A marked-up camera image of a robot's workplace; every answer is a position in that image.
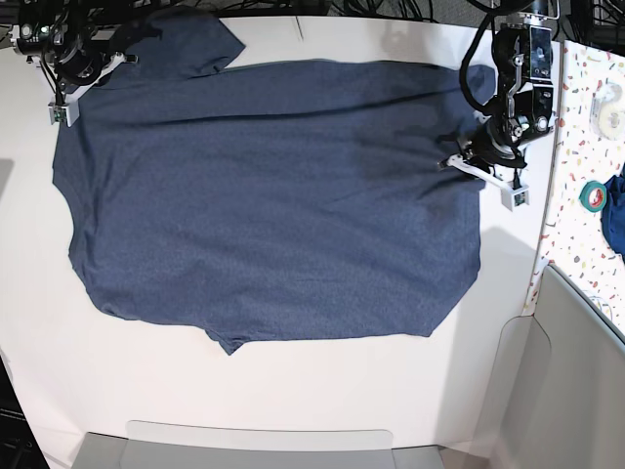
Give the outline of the clear tape roll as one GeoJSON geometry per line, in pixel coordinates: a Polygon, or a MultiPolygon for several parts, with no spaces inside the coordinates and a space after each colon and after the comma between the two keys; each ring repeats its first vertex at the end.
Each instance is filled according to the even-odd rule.
{"type": "Polygon", "coordinates": [[[624,90],[617,83],[606,82],[595,93],[590,110],[591,129],[603,139],[624,137],[624,90]]]}

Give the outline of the grey chair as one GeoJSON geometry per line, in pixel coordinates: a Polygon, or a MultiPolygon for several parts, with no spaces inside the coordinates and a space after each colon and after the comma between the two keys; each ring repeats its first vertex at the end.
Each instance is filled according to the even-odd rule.
{"type": "Polygon", "coordinates": [[[547,267],[513,355],[492,468],[624,465],[624,336],[560,269],[547,267]]]}
{"type": "Polygon", "coordinates": [[[88,433],[75,468],[441,468],[436,446],[394,448],[386,430],[267,431],[134,420],[88,433]]]}

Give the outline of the green tape roll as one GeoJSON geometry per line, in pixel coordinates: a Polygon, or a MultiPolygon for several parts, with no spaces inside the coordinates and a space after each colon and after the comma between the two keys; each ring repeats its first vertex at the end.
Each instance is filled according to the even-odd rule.
{"type": "Polygon", "coordinates": [[[591,213],[601,212],[605,207],[606,198],[606,187],[598,181],[587,182],[579,195],[581,205],[591,213]]]}

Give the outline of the grey chair bottom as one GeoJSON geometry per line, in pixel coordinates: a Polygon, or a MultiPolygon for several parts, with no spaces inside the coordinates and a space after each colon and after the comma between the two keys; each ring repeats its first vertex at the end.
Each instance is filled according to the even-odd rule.
{"type": "Polygon", "coordinates": [[[88,433],[75,468],[441,468],[436,446],[394,448],[386,430],[267,431],[134,420],[88,433]]]}

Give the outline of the grey chair right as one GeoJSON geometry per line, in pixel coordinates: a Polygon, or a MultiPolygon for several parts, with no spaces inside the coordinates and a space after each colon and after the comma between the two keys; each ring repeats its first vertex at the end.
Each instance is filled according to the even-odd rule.
{"type": "Polygon", "coordinates": [[[560,269],[547,267],[513,355],[492,468],[624,465],[624,336],[560,269]]]}

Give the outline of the dark blue t-shirt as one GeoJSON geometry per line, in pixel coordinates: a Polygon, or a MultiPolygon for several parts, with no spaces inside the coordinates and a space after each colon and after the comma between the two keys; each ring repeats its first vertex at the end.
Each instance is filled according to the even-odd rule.
{"type": "Polygon", "coordinates": [[[438,163],[475,127],[454,69],[234,60],[181,8],[62,126],[53,182],[94,305],[254,341],[429,336],[478,277],[481,181],[438,163]]]}

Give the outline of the blue cloth on side surface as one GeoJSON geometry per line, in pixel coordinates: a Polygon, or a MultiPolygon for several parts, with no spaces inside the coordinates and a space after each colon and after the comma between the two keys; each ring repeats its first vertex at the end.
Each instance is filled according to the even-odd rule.
{"type": "Polygon", "coordinates": [[[612,176],[605,184],[605,206],[602,231],[608,246],[621,256],[625,253],[625,180],[624,172],[612,176]]]}

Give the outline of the terrazzo patterned side surface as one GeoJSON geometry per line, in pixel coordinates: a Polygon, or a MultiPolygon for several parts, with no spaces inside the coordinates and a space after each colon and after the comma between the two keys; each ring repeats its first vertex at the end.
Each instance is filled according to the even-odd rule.
{"type": "Polygon", "coordinates": [[[524,309],[533,311],[542,272],[554,264],[622,329],[624,255],[616,254],[605,241],[602,211],[591,213],[579,201],[587,182],[605,184],[624,172],[624,137],[609,141],[590,126],[592,100],[606,82],[624,90],[623,57],[564,42],[547,208],[524,309]]]}

